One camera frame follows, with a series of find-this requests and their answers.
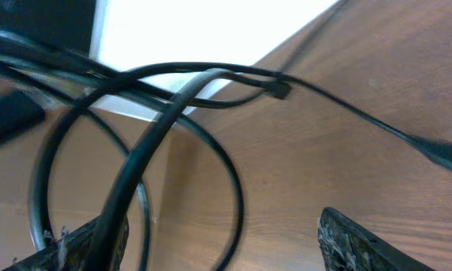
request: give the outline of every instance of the brown wooden surface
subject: brown wooden surface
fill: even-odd
[[[309,30],[258,66],[277,68]],[[452,141],[452,1],[356,1],[290,73],[406,132]],[[248,90],[231,84],[217,98]],[[193,117],[229,151],[247,197],[230,269],[324,269],[317,219],[333,206],[452,270],[452,173],[404,142],[298,87],[286,101]],[[153,269],[211,269],[233,218],[225,170],[184,132],[172,142],[164,191]]]

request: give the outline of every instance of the wooden floor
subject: wooden floor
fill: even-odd
[[[258,66],[277,68],[310,30]],[[452,0],[356,1],[290,73],[406,132],[452,141]],[[231,84],[216,97],[249,90]],[[324,269],[317,219],[333,206],[432,268],[452,270],[452,173],[404,142],[299,87],[285,101],[193,118],[225,146],[246,192],[230,269]],[[152,269],[211,269],[234,201],[218,159],[187,132],[172,142],[164,191]]]

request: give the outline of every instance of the white surface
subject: white surface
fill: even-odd
[[[106,1],[98,60],[120,71],[181,61],[253,65],[336,2]],[[177,91],[190,77],[160,75],[145,81]],[[211,97],[226,84],[227,81],[215,81],[200,96]],[[111,96],[103,98],[97,106],[147,120],[155,115]]]

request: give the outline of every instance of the white wall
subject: white wall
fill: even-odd
[[[253,65],[336,0],[216,2],[105,0],[99,61],[121,71],[160,62],[207,61]],[[191,75],[146,81],[179,89]],[[227,82],[201,93],[208,98]],[[98,107],[150,119],[150,111],[105,98]]]

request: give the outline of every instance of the wood grain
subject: wood grain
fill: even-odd
[[[306,26],[257,65],[277,68]],[[452,141],[452,0],[355,1],[290,72],[406,132]],[[244,95],[230,84],[216,98]],[[452,173],[298,87],[286,101],[193,113],[246,191],[233,270],[323,270],[317,219],[335,207],[434,269],[452,270]],[[171,143],[155,270],[210,269],[232,229],[229,179],[192,135]]]

